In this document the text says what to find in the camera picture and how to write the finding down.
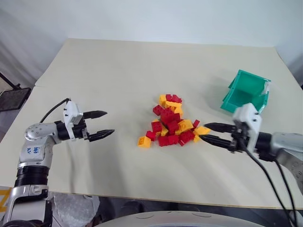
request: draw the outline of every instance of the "yellow lego brick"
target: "yellow lego brick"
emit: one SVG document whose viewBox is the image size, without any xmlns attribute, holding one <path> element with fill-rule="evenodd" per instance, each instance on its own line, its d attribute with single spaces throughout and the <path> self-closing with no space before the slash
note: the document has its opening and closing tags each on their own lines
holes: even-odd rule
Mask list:
<svg viewBox="0 0 303 227">
<path fill-rule="evenodd" d="M 151 139 L 146 137 L 146 136 L 142 136 L 142 137 L 139 138 L 137 145 L 140 148 L 150 148 L 151 147 Z"/>
<path fill-rule="evenodd" d="M 166 102 L 166 96 L 165 95 L 160 95 L 160 97 L 159 97 L 159 105 L 165 106 L 165 102 Z"/>
<path fill-rule="evenodd" d="M 181 107 L 176 107 L 175 111 L 174 111 L 175 114 L 180 114 L 180 117 L 182 117 L 183 115 L 183 111 L 182 111 L 182 108 Z"/>
<path fill-rule="evenodd" d="M 172 112 L 174 112 L 176 108 L 174 106 L 170 106 L 170 109 L 172 110 Z"/>
<path fill-rule="evenodd" d="M 198 135 L 196 135 L 195 137 L 194 137 L 194 142 L 195 143 L 197 143 L 197 142 L 199 142 L 200 140 L 202 140 Z"/>
<path fill-rule="evenodd" d="M 194 130 L 194 134 L 195 135 L 206 135 L 210 132 L 211 130 L 209 128 L 206 128 L 206 127 L 203 127 L 203 126 L 200 126 L 198 128 L 196 128 Z"/>
<path fill-rule="evenodd" d="M 166 101 L 165 105 L 167 105 L 167 106 L 173 106 L 173 107 L 181 107 L 182 103 L 175 103 L 175 102 Z"/>
<path fill-rule="evenodd" d="M 166 136 L 166 134 L 167 134 L 169 131 L 167 130 L 167 128 L 165 128 L 165 126 L 164 126 L 163 124 L 161 124 L 161 125 L 162 125 L 161 136 Z"/>
<path fill-rule="evenodd" d="M 181 130 L 180 130 L 180 129 L 178 129 L 178 130 L 175 131 L 175 135 L 178 136 L 178 135 L 180 135 L 180 134 L 181 134 Z"/>
<path fill-rule="evenodd" d="M 184 132 L 188 129 L 192 129 L 194 127 L 190 120 L 183 120 L 179 122 L 178 125 L 179 125 L 179 130 L 181 130 L 181 132 Z"/>
</svg>

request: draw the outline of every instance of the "black stand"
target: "black stand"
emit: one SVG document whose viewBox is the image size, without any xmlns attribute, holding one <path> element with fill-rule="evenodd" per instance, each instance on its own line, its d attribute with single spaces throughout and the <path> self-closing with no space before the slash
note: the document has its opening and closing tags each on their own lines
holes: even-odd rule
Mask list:
<svg viewBox="0 0 303 227">
<path fill-rule="evenodd" d="M 0 78 L 12 87 L 10 91 L 4 91 L 0 95 L 0 112 L 9 110 L 18 110 L 28 99 L 31 88 L 21 88 L 20 84 L 14 85 L 1 72 Z"/>
</svg>

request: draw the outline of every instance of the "white wall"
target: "white wall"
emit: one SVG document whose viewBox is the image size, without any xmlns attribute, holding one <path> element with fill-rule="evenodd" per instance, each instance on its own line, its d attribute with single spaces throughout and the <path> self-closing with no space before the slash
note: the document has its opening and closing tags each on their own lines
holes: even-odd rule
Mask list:
<svg viewBox="0 0 303 227">
<path fill-rule="evenodd" d="M 67 37 L 275 46 L 303 82 L 302 0 L 1 0 L 0 70 L 33 85 Z"/>
</svg>

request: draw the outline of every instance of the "red lego brick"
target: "red lego brick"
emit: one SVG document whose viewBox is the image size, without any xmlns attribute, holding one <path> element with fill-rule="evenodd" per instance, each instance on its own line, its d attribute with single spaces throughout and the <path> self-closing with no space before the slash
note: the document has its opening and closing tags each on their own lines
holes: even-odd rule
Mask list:
<svg viewBox="0 0 303 227">
<path fill-rule="evenodd" d="M 169 102 L 172 101 L 172 97 L 170 94 L 167 94 L 165 97 L 166 97 L 166 101 L 169 101 Z"/>
<path fill-rule="evenodd" d="M 167 125 L 174 120 L 174 112 L 170 108 L 166 108 L 161 112 L 161 121 Z"/>
<path fill-rule="evenodd" d="M 157 105 L 155 106 L 152 111 L 157 115 L 157 116 L 160 116 L 161 112 L 163 111 L 164 109 L 162 108 L 162 106 L 160 105 Z"/>
<path fill-rule="evenodd" d="M 200 121 L 195 120 L 195 122 L 193 123 L 194 129 L 195 129 L 196 127 L 198 127 L 199 123 L 200 123 Z"/>
<path fill-rule="evenodd" d="M 179 113 L 175 113 L 174 114 L 174 120 L 179 123 L 181 121 L 181 118 L 180 118 L 180 114 Z"/>
<path fill-rule="evenodd" d="M 169 139 L 169 145 L 177 144 L 179 142 L 179 136 L 177 135 L 168 136 L 168 139 Z"/>
<path fill-rule="evenodd" d="M 178 129 L 179 129 L 179 125 L 178 125 L 178 123 L 177 123 L 175 120 L 169 122 L 169 123 L 167 124 L 167 127 L 168 127 L 168 129 L 169 129 L 169 132 L 170 132 L 170 131 L 175 131 L 175 130 L 178 130 Z"/>
<path fill-rule="evenodd" d="M 175 135 L 176 130 L 169 130 L 169 135 Z"/>
<path fill-rule="evenodd" d="M 156 140 L 156 133 L 154 131 L 147 131 L 146 132 L 146 137 L 150 138 L 151 141 Z"/>
<path fill-rule="evenodd" d="M 181 145 L 181 146 L 184 146 L 184 142 L 183 141 L 181 141 L 181 140 L 179 140 L 179 144 Z"/>
<path fill-rule="evenodd" d="M 180 99 L 177 95 L 172 95 L 171 101 L 175 103 L 182 103 L 182 99 Z"/>
<path fill-rule="evenodd" d="M 179 138 L 184 143 L 189 142 L 190 140 L 193 140 L 195 137 L 194 133 L 191 130 L 187 130 L 180 134 Z"/>
<path fill-rule="evenodd" d="M 153 132 L 159 132 L 162 131 L 162 125 L 160 122 L 152 122 L 151 123 L 152 131 Z"/>
<path fill-rule="evenodd" d="M 159 146 L 160 147 L 169 145 L 168 136 L 159 136 L 158 141 L 159 141 Z"/>
</svg>

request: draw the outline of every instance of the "pile of lego bricks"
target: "pile of lego bricks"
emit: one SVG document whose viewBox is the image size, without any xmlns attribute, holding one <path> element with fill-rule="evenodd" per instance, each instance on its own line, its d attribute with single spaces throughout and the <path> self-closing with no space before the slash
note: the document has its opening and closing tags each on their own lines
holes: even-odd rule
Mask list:
<svg viewBox="0 0 303 227">
<path fill-rule="evenodd" d="M 177 95 L 160 95 L 159 105 L 152 111 L 160 119 L 151 123 L 152 131 L 147 131 L 145 136 L 139 138 L 138 146 L 141 148 L 149 148 L 156 139 L 160 147 L 174 144 L 184 146 L 190 141 L 200 141 L 199 135 L 210 132 L 210 129 L 199 126 L 198 120 L 192 123 L 189 119 L 182 119 L 182 99 Z"/>
</svg>

